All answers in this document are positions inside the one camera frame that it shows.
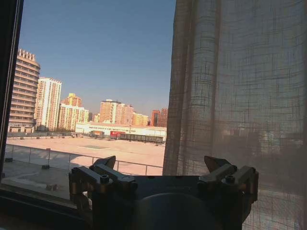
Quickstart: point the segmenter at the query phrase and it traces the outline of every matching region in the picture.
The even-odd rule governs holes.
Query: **white building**
[[[75,130],[77,122],[87,122],[89,111],[83,107],[61,104],[59,112],[59,128]]]
[[[39,78],[34,119],[36,129],[57,129],[62,82],[53,78]]]
[[[135,134],[152,137],[162,137],[166,140],[166,127],[152,127],[152,126],[128,126],[119,124],[105,124],[105,123],[77,123],[76,133],[90,134],[92,131],[103,132],[106,136],[116,136],[117,134]]]

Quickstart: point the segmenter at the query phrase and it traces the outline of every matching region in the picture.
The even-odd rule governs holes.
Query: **beige curtain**
[[[177,0],[164,175],[260,172],[245,229],[307,229],[304,0]]]

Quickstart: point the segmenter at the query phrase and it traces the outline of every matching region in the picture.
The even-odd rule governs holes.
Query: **window frame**
[[[0,175],[4,164],[23,5],[24,0],[0,1],[0,92],[3,92],[0,94]],[[57,229],[88,228],[77,209],[53,203],[51,198],[37,192],[10,185],[0,188],[0,213],[18,217],[21,223],[17,224],[25,220]]]

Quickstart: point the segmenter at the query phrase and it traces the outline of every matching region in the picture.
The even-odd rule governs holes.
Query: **orange building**
[[[158,127],[167,127],[167,115],[168,109],[163,108],[158,119]]]
[[[153,110],[150,126],[167,127],[167,116],[168,116],[168,109],[163,108],[161,111]]]
[[[115,124],[117,106],[121,106],[121,102],[114,102],[111,99],[106,99],[100,103],[100,123]]]
[[[77,97],[74,93],[69,93],[68,97],[63,99],[61,101],[61,104],[68,104],[72,106],[81,107],[82,106],[82,100],[80,97]]]
[[[156,127],[158,125],[159,116],[160,116],[160,110],[152,111],[152,120],[150,122],[150,126]]]
[[[100,123],[131,125],[133,107],[107,99],[100,103]]]

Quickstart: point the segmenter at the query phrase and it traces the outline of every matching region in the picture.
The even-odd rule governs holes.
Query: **low white building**
[[[162,137],[163,141],[166,140],[166,128],[165,127],[153,127],[153,126],[129,126],[118,124],[105,124],[105,123],[77,123],[76,133],[90,134],[91,132],[103,132],[106,136],[116,136],[117,134],[135,134],[152,137]]]

